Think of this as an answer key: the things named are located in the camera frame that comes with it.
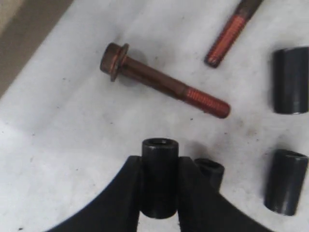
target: bolt thread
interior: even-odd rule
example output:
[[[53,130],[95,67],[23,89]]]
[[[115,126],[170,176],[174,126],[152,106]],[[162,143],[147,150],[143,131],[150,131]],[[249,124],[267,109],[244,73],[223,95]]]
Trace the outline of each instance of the bolt thread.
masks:
[[[205,63],[217,68],[224,59],[235,40],[247,24],[247,19],[236,14],[226,24],[217,41],[205,58]]]
[[[227,103],[195,88],[188,89],[185,101],[219,118],[226,118],[230,113],[230,106]]]

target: red threaded bolt end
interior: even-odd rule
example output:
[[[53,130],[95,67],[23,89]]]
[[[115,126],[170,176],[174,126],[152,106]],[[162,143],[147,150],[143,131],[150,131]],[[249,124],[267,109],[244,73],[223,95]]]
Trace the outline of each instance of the red threaded bolt end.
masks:
[[[205,63],[217,68],[224,59],[235,40],[246,26],[248,20],[238,14],[231,17],[217,41],[205,58]]]
[[[219,118],[226,118],[230,114],[231,108],[226,102],[195,88],[188,88],[185,96],[186,103],[203,110],[205,113]]]

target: dark stain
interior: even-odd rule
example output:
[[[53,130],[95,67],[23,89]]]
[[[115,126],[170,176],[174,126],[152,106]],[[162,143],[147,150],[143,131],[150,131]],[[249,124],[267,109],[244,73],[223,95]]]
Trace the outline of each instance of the dark stain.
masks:
[[[244,121],[242,119],[237,119],[236,125],[237,125],[238,128],[243,128],[245,123],[244,123]]]
[[[257,132],[256,132],[256,129],[255,128],[249,128],[247,133],[246,133],[246,136],[247,137],[253,137],[254,135],[256,135]]]

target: white workbench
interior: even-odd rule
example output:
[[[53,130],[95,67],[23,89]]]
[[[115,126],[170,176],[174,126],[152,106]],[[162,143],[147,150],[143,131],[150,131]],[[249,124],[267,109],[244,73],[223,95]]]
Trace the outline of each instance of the white workbench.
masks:
[[[239,0],[75,0],[0,99],[0,231],[45,231],[112,180],[141,142],[168,137],[180,155],[226,168],[222,194],[277,232],[308,232],[309,180],[296,217],[263,205],[277,147],[309,155],[309,114],[271,107],[270,55],[309,44],[309,2],[267,0],[218,69],[202,62]],[[110,42],[227,101],[228,119],[206,115],[99,70]],[[178,218],[140,216],[139,232],[179,231]]]

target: black plastic part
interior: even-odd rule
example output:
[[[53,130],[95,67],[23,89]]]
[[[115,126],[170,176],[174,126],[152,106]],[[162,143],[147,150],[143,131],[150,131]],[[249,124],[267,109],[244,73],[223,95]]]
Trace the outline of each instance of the black plastic part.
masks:
[[[208,179],[211,186],[219,191],[224,175],[224,166],[210,159],[196,159],[194,163],[202,174]]]
[[[177,211],[178,151],[178,143],[170,139],[142,143],[141,211],[150,218],[169,218]]]
[[[278,114],[309,111],[309,48],[278,50],[273,55],[274,110]]]
[[[279,214],[293,216],[308,168],[308,157],[293,151],[276,151],[269,174],[265,206]]]
[[[131,156],[93,202],[49,232],[136,232],[140,182],[141,159]]]
[[[179,158],[178,178],[182,232],[270,232],[220,195],[189,157]]]

